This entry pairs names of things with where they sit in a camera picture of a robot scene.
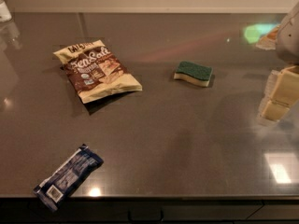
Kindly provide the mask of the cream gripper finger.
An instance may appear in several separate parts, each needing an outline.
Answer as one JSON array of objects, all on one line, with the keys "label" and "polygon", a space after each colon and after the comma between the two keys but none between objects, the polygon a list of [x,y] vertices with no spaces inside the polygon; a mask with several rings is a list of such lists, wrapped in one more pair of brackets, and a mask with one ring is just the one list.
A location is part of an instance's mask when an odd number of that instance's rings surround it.
[{"label": "cream gripper finger", "polygon": [[279,122],[299,101],[299,66],[272,70],[258,109],[258,121]]}]

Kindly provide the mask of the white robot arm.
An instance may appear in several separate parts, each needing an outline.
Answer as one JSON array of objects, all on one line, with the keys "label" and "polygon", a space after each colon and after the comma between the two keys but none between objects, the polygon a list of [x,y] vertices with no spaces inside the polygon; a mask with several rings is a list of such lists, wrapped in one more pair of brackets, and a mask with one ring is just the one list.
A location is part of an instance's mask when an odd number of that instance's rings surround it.
[{"label": "white robot arm", "polygon": [[272,70],[265,85],[257,120],[268,126],[279,122],[299,101],[299,2],[259,43],[274,44],[277,56],[287,64],[280,71]]}]

